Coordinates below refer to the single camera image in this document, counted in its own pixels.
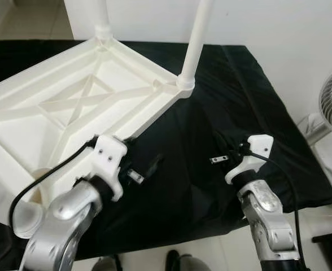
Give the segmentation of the grey robot foot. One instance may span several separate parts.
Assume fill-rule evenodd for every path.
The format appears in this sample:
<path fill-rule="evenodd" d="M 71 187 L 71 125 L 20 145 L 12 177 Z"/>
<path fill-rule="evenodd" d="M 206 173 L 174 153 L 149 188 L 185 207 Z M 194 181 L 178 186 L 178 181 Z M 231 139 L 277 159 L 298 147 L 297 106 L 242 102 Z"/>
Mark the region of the grey robot foot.
<path fill-rule="evenodd" d="M 119 256 L 102 256 L 92 266 L 91 271 L 123 271 Z"/>
<path fill-rule="evenodd" d="M 177 250 L 169 250 L 164 271 L 212 271 L 212 269 L 195 256 L 181 255 Z"/>

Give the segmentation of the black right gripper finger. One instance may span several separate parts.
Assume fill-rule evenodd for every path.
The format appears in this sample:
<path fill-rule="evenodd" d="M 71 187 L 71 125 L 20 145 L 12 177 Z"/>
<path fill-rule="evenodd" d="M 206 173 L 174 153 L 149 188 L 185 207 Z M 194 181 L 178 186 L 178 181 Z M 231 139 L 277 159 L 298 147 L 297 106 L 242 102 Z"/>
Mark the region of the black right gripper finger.
<path fill-rule="evenodd" d="M 213 137 L 215 138 L 215 142 L 219 150 L 219 153 L 221 155 L 228 156 L 228 152 L 230 151 L 230 144 L 225 139 L 223 134 L 221 134 L 219 130 L 213 130 Z"/>

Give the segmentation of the white plastic table top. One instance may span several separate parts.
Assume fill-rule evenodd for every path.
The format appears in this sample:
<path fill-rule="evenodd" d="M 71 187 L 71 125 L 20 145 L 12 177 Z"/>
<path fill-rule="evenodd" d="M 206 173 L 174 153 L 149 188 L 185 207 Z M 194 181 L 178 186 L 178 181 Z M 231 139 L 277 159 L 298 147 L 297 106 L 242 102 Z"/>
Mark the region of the white plastic table top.
<path fill-rule="evenodd" d="M 189 97 L 177 76 L 114 38 L 91 38 L 0 81 L 0 224 L 17 196 L 47 209 L 89 174 L 84 143 L 137 137 Z"/>

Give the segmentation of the black tablecloth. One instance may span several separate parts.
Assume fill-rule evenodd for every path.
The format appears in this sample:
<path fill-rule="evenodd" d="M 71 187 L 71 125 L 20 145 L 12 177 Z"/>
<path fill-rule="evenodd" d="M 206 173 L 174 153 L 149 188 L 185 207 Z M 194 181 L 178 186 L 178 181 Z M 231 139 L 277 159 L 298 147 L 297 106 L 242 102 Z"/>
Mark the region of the black tablecloth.
<path fill-rule="evenodd" d="M 137 168 L 157 154 L 155 175 L 108 203 L 78 243 L 76 260 L 217 237 L 247 225 L 228 167 L 209 162 L 218 149 L 253 134 L 274 138 L 271 163 L 259 170 L 285 212 L 332 204 L 332 186 L 259 62 L 242 45 L 205 45 L 195 89 L 137 139 Z"/>

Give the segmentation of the grey left robot foot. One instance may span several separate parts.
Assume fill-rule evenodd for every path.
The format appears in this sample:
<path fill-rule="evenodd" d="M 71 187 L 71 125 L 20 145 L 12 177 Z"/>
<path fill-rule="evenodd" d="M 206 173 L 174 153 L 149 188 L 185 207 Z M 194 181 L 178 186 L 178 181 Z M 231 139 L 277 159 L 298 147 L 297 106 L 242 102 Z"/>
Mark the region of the grey left robot foot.
<path fill-rule="evenodd" d="M 102 256 L 92 266 L 91 271 L 123 271 L 119 256 Z"/>

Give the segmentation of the grey right robot foot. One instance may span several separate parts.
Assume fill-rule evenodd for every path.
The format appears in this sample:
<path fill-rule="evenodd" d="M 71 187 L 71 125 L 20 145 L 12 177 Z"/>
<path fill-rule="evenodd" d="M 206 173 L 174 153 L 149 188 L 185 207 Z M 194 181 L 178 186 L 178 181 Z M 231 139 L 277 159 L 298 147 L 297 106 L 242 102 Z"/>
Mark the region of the grey right robot foot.
<path fill-rule="evenodd" d="M 177 250 L 169 250 L 164 271 L 212 271 L 212 269 L 195 256 L 181 255 Z"/>

